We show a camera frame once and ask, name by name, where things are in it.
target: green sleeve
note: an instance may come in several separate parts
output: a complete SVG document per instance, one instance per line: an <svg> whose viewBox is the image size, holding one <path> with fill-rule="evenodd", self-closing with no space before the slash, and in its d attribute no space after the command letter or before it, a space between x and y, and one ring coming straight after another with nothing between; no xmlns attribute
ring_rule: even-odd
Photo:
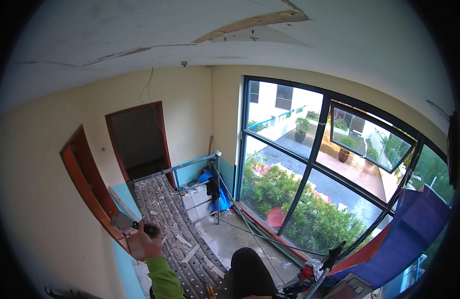
<svg viewBox="0 0 460 299"><path fill-rule="evenodd" d="M184 289L169 268L164 256L148 258L145 260L149 268L149 277L152 279L152 291L157 299L185 299Z"/></svg>

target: large plant pot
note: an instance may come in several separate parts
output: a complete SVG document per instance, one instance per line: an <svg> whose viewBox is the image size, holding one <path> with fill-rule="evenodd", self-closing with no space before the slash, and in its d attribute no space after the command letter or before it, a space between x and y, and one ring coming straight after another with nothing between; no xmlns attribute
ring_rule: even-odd
<svg viewBox="0 0 460 299"><path fill-rule="evenodd" d="M303 140L305 140L305 137L306 137L306 134L300 134L297 132L294 133L294 140L296 142L299 142L299 143L303 142Z"/></svg>
<svg viewBox="0 0 460 299"><path fill-rule="evenodd" d="M370 173L373 170L374 164L368 160L364 160L363 171L366 173Z"/></svg>
<svg viewBox="0 0 460 299"><path fill-rule="evenodd" d="M349 158L349 152L343 152L343 149L340 148L339 149L339 153L338 153L338 160L340 162L346 162L346 160Z"/></svg>

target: large window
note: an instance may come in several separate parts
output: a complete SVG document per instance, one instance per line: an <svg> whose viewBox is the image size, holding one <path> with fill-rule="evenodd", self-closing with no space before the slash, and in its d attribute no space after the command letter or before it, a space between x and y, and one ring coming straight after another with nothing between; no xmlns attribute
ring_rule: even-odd
<svg viewBox="0 0 460 299"><path fill-rule="evenodd" d="M275 107L291 110L293 99L293 87L278 85L276 89Z"/></svg>
<svg viewBox="0 0 460 299"><path fill-rule="evenodd" d="M236 198L288 244L354 253L391 221L402 181L450 203L441 152L396 117L295 82L246 76L245 91Z"/></svg>

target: yellow tool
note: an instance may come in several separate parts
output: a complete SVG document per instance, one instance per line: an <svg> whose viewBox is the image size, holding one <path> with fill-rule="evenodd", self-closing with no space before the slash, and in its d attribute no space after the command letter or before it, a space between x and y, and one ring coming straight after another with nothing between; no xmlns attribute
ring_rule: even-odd
<svg viewBox="0 0 460 299"><path fill-rule="evenodd" d="M213 292L212 286L208 283L208 281L205 282L206 284L206 291L208 292L208 297L209 299L216 299L215 293Z"/></svg>

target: turquoise wall paint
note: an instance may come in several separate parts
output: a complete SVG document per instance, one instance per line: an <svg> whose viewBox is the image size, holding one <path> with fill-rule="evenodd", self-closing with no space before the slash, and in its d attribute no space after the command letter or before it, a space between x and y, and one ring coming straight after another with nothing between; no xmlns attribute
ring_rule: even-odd
<svg viewBox="0 0 460 299"><path fill-rule="evenodd" d="M204 154L204 155L201 155L199 157L195 157L195 158L193 158L191 160L187 160L185 162L172 165L172 167L185 164L185 163L193 161L195 159L204 158L206 156L207 155ZM185 183L191 182L194 179L198 179L198 177L202 174L203 167L205 167L205 166L206 166L206 161L203 161L203 162L196 163L196 164L193 164L193 165L190 165L190 166L187 166L187 167L184 167L184 168L181 168L181 169L177 170L179 184L183 185Z"/></svg>
<svg viewBox="0 0 460 299"><path fill-rule="evenodd" d="M232 196L233 196L233 169L235 169L234 165L228 163L227 160L220 158L220 173L222 174L223 181L225 182L225 185L227 185L227 188L232 194Z"/></svg>
<svg viewBox="0 0 460 299"><path fill-rule="evenodd" d="M135 259L128 254L115 240L112 240L114 244L115 260L117 262L117 268L119 269L120 279L124 285L125 293L129 299L145 299L142 292L142 287L138 282L137 275L135 274L132 262Z"/></svg>
<svg viewBox="0 0 460 299"><path fill-rule="evenodd" d="M137 205L135 204L135 201L126 183L112 186L112 189L115 191L115 193L117 193L117 195L122 200L122 202L135 214L135 216L137 216L138 218L142 217L142 213L139 211ZM115 204L119 208L119 211L127 214L127 212L125 212L125 210L120 206L118 202L115 201Z"/></svg>

